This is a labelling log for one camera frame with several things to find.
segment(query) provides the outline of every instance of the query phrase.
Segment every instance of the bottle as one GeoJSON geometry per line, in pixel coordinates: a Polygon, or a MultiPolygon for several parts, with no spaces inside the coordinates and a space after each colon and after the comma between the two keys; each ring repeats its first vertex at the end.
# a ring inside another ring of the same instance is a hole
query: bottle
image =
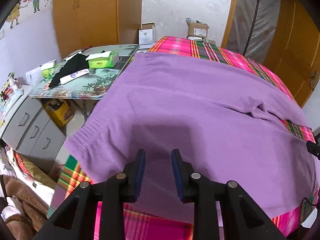
{"type": "Polygon", "coordinates": [[[9,78],[9,84],[10,84],[11,88],[13,89],[13,91],[19,90],[19,87],[13,78],[9,78]]]}
{"type": "Polygon", "coordinates": [[[0,97],[0,103],[1,103],[1,106],[5,105],[5,101],[4,101],[3,97],[0,97]]]}

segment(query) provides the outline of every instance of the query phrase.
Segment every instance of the blue gripper pad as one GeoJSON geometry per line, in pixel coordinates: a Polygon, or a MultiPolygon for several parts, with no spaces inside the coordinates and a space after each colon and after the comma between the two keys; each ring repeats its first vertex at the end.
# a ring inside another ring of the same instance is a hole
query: blue gripper pad
{"type": "Polygon", "coordinates": [[[178,196],[180,200],[183,202],[184,201],[184,196],[182,192],[182,178],[180,176],[180,171],[177,163],[176,156],[174,155],[174,152],[171,152],[171,163],[172,163],[172,169],[173,169],[173,175],[174,175],[174,180],[176,182],[176,188],[178,192],[178,196]]]}
{"type": "Polygon", "coordinates": [[[134,181],[135,185],[135,191],[134,191],[134,199],[137,201],[138,197],[140,196],[140,191],[141,191],[141,185],[142,185],[142,179],[143,179],[143,173],[144,173],[144,168],[146,166],[146,152],[143,151],[140,159],[140,163],[138,166],[138,172],[136,179],[134,181]]]}

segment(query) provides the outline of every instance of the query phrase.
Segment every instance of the metal screw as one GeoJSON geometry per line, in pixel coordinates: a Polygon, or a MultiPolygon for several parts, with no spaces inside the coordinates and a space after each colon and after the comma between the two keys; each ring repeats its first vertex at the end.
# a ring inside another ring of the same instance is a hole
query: metal screw
{"type": "Polygon", "coordinates": [[[193,178],[193,179],[200,179],[200,178],[201,178],[201,175],[200,175],[199,173],[197,173],[197,172],[194,172],[194,173],[191,174],[191,178],[193,178]]]}
{"type": "Polygon", "coordinates": [[[87,182],[87,181],[83,181],[83,182],[80,183],[80,187],[81,188],[86,188],[88,186],[89,186],[89,182],[87,182]]]}
{"type": "Polygon", "coordinates": [[[117,174],[117,179],[124,179],[125,178],[125,174],[123,172],[120,172],[117,174]]]}
{"type": "Polygon", "coordinates": [[[228,182],[228,186],[231,188],[236,188],[238,184],[235,181],[231,180],[228,182]]]}

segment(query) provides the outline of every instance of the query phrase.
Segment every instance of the white box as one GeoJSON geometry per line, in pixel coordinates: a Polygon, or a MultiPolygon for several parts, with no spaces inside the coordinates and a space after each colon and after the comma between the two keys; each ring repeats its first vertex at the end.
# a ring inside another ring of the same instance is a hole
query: white box
{"type": "Polygon", "coordinates": [[[156,43],[155,23],[142,24],[139,30],[139,45],[148,45],[148,44],[153,45],[155,43],[156,43]]]}

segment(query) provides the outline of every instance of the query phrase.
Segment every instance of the plaid blanket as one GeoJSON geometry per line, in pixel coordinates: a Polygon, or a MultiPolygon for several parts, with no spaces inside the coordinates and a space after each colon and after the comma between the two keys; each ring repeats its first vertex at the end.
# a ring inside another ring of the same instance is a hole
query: plaid blanket
{"type": "MultiPolygon", "coordinates": [[[[284,85],[284,83],[274,73],[269,71],[263,65],[244,57],[241,54],[231,52],[229,50],[212,46],[201,41],[190,41],[175,37],[163,37],[149,51],[157,51],[164,53],[173,53],[185,55],[189,57],[203,58],[211,61],[225,63],[237,68],[244,69],[250,73],[257,75],[264,80],[270,82],[279,88],[288,97],[294,100],[292,94],[284,85]]],[[[314,137],[310,128],[295,125],[289,121],[282,120],[286,128],[295,136],[304,140],[314,142],[314,137]]],[[[59,177],[58,185],[48,211],[48,217],[56,210],[62,201],[75,189],[82,181],[93,181],[81,169],[75,158],[70,156],[59,177]]],[[[317,192],[310,197],[310,202],[317,201],[317,192]]],[[[272,218],[271,220],[279,228],[279,230],[288,236],[293,232],[313,211],[314,207],[307,203],[300,207],[272,218]]],[[[101,203],[98,205],[96,217],[95,239],[99,239],[99,223],[100,223],[101,203]]],[[[175,222],[163,218],[155,217],[143,212],[133,210],[129,205],[124,205],[124,224],[126,239],[172,239],[172,240],[188,240],[192,239],[193,226],[187,223],[175,222]]]]}

